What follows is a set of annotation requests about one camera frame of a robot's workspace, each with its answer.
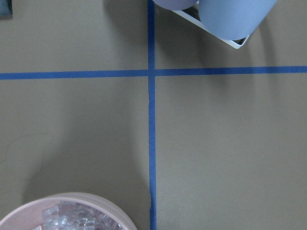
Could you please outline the clear ice cubes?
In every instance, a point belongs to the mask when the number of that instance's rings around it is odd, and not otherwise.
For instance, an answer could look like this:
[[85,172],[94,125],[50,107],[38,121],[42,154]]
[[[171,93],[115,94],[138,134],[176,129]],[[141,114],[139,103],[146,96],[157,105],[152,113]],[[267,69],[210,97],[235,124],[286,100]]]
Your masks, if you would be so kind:
[[41,213],[43,222],[35,230],[122,230],[123,227],[93,207],[61,201]]

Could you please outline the blue cup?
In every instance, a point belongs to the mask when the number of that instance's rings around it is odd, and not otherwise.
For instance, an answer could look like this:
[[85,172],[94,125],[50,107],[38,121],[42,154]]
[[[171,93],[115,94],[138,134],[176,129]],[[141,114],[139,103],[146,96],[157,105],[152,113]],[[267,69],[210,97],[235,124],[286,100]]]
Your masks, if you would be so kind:
[[200,0],[199,17],[204,28],[224,40],[240,40],[255,31],[275,0]]

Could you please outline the pink bowl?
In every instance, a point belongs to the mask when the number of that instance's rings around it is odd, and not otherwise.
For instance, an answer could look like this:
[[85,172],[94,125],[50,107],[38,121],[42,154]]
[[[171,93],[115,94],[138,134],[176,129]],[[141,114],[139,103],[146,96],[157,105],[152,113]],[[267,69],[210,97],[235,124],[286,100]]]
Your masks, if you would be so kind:
[[97,195],[81,192],[55,194],[29,202],[5,216],[0,221],[0,228],[2,230],[30,230],[43,223],[42,211],[61,201],[70,201],[93,207],[110,216],[123,229],[137,229],[129,216],[111,201]]

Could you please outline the folded grey cloth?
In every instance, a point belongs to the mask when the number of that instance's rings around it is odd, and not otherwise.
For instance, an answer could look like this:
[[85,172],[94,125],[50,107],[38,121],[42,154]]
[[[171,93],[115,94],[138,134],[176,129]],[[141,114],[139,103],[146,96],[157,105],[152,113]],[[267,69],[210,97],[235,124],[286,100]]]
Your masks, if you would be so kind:
[[0,0],[0,17],[6,17],[12,15],[12,1]]

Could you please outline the purple cup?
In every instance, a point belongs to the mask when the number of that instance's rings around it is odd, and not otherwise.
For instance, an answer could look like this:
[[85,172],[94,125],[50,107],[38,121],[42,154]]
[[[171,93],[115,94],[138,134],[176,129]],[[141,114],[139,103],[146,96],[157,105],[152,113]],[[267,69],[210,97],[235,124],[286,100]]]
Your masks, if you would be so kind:
[[158,6],[172,11],[184,10],[197,3],[198,0],[153,0]]

